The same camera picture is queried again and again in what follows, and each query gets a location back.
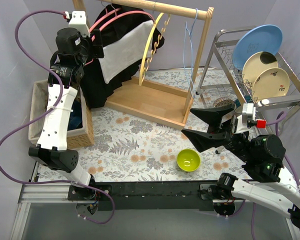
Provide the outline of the blue wire hanger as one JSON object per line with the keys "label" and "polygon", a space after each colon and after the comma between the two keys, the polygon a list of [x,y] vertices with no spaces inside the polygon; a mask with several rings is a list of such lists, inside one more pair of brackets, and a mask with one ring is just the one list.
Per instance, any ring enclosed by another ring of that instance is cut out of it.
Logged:
{"label": "blue wire hanger", "polygon": [[[194,48],[193,48],[193,42],[192,42],[192,37],[193,37],[193,29],[195,26],[195,23],[198,19],[198,13],[199,10],[196,8],[195,9],[195,17],[192,22],[192,25],[188,27],[188,22],[185,22],[184,26],[184,37],[183,37],[183,49],[182,49],[182,63],[183,63],[183,71],[184,71],[184,76],[185,80],[187,81],[188,84],[188,90],[190,92],[190,96],[193,97],[195,95],[194,91]],[[190,67],[186,67],[186,44],[189,43],[190,47]]]}

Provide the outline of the black garment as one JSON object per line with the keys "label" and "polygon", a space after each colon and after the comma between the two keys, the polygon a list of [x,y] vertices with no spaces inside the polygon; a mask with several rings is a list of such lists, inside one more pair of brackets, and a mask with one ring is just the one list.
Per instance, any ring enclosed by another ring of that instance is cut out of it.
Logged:
{"label": "black garment", "polygon": [[[118,11],[116,7],[124,6],[114,3],[109,5],[114,10],[114,12]],[[106,8],[101,13],[103,13],[103,15],[107,17],[109,15],[108,12],[109,10],[106,6]],[[103,78],[102,70],[100,68],[92,69],[84,66],[84,76],[80,81],[80,88],[83,92],[88,107],[94,109],[104,106],[107,98],[111,96],[116,89],[122,87],[123,82],[131,80],[132,76],[136,72],[137,71],[132,71],[131,69],[121,71],[108,84],[106,84]]]}

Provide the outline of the yellow hanger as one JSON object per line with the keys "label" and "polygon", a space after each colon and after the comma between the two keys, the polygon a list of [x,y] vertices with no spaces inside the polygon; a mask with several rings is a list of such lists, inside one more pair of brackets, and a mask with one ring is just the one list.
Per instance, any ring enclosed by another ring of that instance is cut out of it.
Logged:
{"label": "yellow hanger", "polygon": [[[158,36],[154,37],[154,33],[155,33],[155,30],[157,29],[157,25],[159,24],[161,18],[164,15],[167,15],[167,19],[164,21],[163,28],[161,29],[161,32],[158,34]],[[145,49],[144,49],[144,52],[143,52],[143,57],[142,57],[140,69],[139,69],[139,80],[138,80],[139,86],[142,86],[142,84],[145,80],[146,72],[149,69],[150,63],[152,62],[155,53],[157,52],[157,48],[159,46],[160,41],[163,38],[163,34],[166,31],[166,28],[167,28],[167,25],[170,22],[170,19],[171,19],[171,14],[170,13],[161,12],[158,15],[158,17],[156,18],[156,20],[155,20],[155,22],[154,22],[154,24],[153,24],[153,26],[150,30],[150,33],[149,33],[149,36],[148,36],[148,39],[147,39],[147,42],[146,42],[146,45],[145,45]]]}

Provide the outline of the pink hanger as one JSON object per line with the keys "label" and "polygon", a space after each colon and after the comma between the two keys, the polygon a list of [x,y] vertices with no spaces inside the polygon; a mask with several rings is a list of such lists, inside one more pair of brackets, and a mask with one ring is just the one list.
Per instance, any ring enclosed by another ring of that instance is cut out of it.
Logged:
{"label": "pink hanger", "polygon": [[[98,19],[96,20],[93,27],[95,29],[99,29],[101,32],[103,48],[120,40],[124,35],[133,30],[139,24],[152,20],[154,24],[153,17],[139,8],[127,7],[127,6],[117,6],[117,12],[114,12],[110,5],[107,6],[109,10],[108,16],[105,17],[103,13],[100,14]],[[154,31],[154,37],[157,37],[160,34],[158,29]],[[91,62],[85,64],[86,68],[99,68],[101,69],[101,65],[99,59],[95,59]],[[139,70],[142,59],[130,65],[123,71],[131,69],[133,72]]]}

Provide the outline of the navy blue denim garment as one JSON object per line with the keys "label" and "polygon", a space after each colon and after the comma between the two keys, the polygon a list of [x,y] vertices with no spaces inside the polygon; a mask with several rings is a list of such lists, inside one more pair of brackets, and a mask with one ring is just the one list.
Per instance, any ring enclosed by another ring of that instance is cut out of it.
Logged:
{"label": "navy blue denim garment", "polygon": [[68,131],[81,129],[83,127],[83,120],[82,120],[82,106],[81,103],[75,100],[72,104],[72,112],[69,116],[68,121]]}

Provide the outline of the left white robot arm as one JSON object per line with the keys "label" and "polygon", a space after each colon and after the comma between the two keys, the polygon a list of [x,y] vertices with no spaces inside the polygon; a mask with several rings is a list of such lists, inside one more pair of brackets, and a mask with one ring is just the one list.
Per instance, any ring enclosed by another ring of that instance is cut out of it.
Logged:
{"label": "left white robot arm", "polygon": [[60,172],[69,181],[82,184],[79,194],[85,200],[96,196],[92,176],[78,163],[79,154],[68,149],[67,131],[72,105],[84,77],[89,59],[103,58],[102,44],[93,44],[87,26],[66,27],[57,32],[57,62],[52,61],[48,75],[48,114],[35,147],[28,154],[50,170]]}

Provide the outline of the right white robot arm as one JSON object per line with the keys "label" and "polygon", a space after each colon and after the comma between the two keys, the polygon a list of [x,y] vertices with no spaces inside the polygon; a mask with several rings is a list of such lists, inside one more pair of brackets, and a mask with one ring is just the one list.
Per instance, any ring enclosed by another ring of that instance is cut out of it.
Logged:
{"label": "right white robot arm", "polygon": [[243,170],[253,181],[273,188],[273,191],[247,183],[222,173],[216,184],[201,188],[206,198],[243,199],[282,214],[300,229],[300,179],[292,168],[286,168],[286,149],[275,134],[262,134],[249,139],[252,127],[265,128],[267,122],[256,118],[253,103],[245,103],[240,115],[223,122],[223,116],[233,111],[235,104],[217,108],[191,108],[190,112],[208,125],[206,132],[182,129],[195,149],[202,153],[211,148],[224,147],[243,161]]}

